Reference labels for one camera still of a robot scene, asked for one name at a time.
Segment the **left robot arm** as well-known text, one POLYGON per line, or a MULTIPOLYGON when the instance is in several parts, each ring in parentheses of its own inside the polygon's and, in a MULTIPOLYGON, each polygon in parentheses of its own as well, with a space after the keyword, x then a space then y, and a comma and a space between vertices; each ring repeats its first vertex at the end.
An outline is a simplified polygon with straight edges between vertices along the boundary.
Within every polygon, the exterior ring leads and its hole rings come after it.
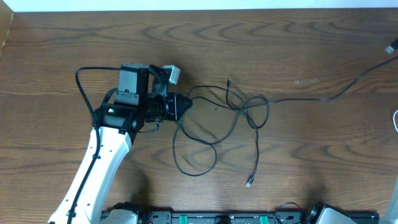
POLYGON ((49 223, 141 222, 129 208, 103 213, 114 176, 145 123, 178 121, 192 101, 169 91, 180 76, 174 65, 125 63, 117 72, 118 87, 107 92, 98 109, 88 107, 93 129, 85 156, 49 223))

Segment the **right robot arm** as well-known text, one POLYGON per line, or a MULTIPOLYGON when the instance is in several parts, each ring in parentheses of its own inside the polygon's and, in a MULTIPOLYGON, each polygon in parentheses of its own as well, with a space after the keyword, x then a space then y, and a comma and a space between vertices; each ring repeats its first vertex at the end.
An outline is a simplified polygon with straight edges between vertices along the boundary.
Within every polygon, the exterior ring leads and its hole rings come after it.
POLYGON ((313 207, 304 224, 397 224, 397 181, 391 201, 384 215, 376 213, 345 213, 329 204, 318 203, 313 207))

